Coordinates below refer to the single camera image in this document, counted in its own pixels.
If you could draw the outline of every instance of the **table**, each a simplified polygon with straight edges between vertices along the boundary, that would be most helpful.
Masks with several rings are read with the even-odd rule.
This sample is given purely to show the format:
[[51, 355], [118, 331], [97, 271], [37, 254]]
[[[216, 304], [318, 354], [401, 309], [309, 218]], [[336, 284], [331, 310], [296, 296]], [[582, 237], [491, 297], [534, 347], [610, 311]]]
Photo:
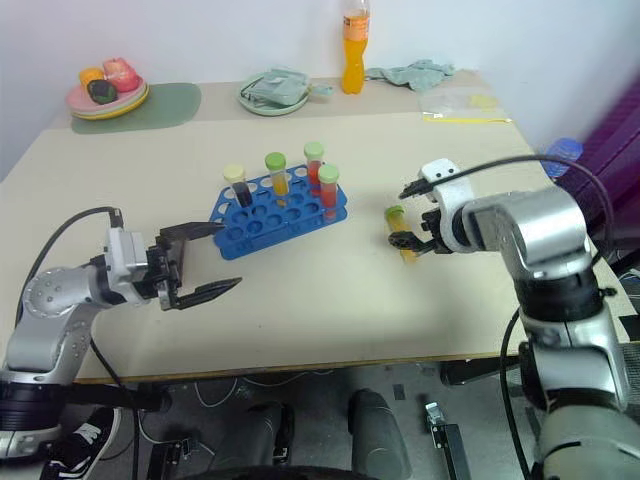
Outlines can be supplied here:
[[[479, 84], [469, 72], [456, 84]], [[341, 171], [349, 202], [344, 222], [233, 261], [210, 239], [188, 245], [185, 291], [217, 279], [244, 280], [212, 303], [162, 312], [157, 301], [120, 306], [94, 322], [94, 338], [129, 380], [166, 380], [308, 369], [376, 361], [494, 356], [517, 306], [499, 254], [427, 255], [405, 266], [386, 242], [383, 211], [426, 162], [448, 157], [468, 168], [530, 153], [514, 124], [439, 124], [422, 120], [413, 92], [367, 84], [362, 95], [337, 92], [280, 118], [260, 118], [230, 96], [235, 86], [203, 86], [193, 121], [170, 129], [76, 135], [62, 115], [42, 132], [0, 189], [0, 354], [12, 331], [23, 279], [46, 238], [85, 208], [120, 207], [125, 228], [148, 245], [161, 227], [209, 217], [225, 186], [222, 168], [244, 164], [264, 174], [263, 158], [281, 151], [303, 163], [303, 145], [318, 140]], [[472, 179], [478, 195], [549, 185], [537, 164], [508, 166]], [[419, 229], [425, 199], [405, 203]], [[106, 218], [86, 219], [55, 245], [43, 267], [76, 266], [101, 252]], [[620, 288], [604, 262], [602, 284]], [[614, 315], [633, 314], [624, 295]], [[616, 329], [628, 341], [619, 322]], [[524, 339], [514, 331], [511, 350]], [[83, 382], [106, 372], [88, 354]]]

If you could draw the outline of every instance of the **shoe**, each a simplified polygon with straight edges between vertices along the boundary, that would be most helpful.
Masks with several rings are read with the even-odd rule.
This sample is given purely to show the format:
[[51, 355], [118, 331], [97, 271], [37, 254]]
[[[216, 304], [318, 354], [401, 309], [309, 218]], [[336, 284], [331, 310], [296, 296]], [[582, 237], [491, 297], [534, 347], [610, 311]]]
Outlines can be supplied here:
[[75, 432], [51, 447], [40, 480], [86, 480], [120, 426], [119, 408], [99, 408]]

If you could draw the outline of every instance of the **red liquid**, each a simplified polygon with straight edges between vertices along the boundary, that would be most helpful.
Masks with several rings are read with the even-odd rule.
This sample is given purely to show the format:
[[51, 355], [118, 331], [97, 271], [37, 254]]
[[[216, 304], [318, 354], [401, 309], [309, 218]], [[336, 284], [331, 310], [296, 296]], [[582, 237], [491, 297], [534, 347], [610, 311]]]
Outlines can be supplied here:
[[320, 195], [320, 180], [318, 180], [318, 170], [322, 162], [312, 160], [307, 162], [307, 175], [309, 176], [309, 185], [311, 187], [311, 195], [317, 197]]
[[[338, 201], [338, 186], [335, 183], [323, 183], [320, 190], [320, 199], [325, 208], [335, 208]], [[336, 218], [335, 210], [328, 210], [324, 214], [325, 220], [331, 221]]]

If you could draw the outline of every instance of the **dark liquid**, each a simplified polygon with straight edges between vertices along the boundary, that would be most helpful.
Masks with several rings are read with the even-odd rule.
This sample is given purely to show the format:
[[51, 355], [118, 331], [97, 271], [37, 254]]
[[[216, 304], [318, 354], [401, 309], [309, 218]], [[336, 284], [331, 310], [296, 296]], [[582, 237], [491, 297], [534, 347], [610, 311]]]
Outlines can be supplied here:
[[251, 191], [249, 190], [249, 186], [244, 182], [238, 182], [231, 185], [233, 191], [236, 192], [236, 198], [238, 199], [238, 203], [241, 207], [248, 207], [253, 203], [251, 199]]

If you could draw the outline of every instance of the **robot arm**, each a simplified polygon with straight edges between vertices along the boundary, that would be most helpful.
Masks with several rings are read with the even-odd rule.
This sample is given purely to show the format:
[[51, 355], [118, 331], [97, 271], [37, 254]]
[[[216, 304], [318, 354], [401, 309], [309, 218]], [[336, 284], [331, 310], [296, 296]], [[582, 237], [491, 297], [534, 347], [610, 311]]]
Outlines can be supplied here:
[[26, 285], [21, 319], [0, 370], [0, 459], [32, 455], [57, 438], [65, 387], [82, 365], [92, 322], [102, 310], [155, 297], [162, 310], [189, 308], [241, 281], [222, 280], [178, 295], [186, 241], [222, 228], [209, 222], [165, 228], [146, 249], [139, 233], [112, 227], [103, 255], [80, 267], [47, 270]]
[[[523, 388], [529, 401], [549, 412], [538, 446], [544, 478], [591, 478], [598, 471], [592, 468], [594, 458], [608, 466], [633, 459], [633, 471], [639, 472], [640, 429], [620, 413], [627, 406], [629, 382], [603, 301], [609, 292], [598, 288], [578, 205], [558, 187], [479, 199], [466, 178], [430, 187], [458, 172], [449, 160], [436, 160], [400, 195], [426, 194], [438, 204], [438, 210], [423, 215], [422, 227], [433, 240], [396, 232], [390, 243], [418, 253], [502, 254], [528, 337], [519, 348]], [[576, 456], [588, 456], [583, 465], [591, 470], [567, 470], [565, 461]]]

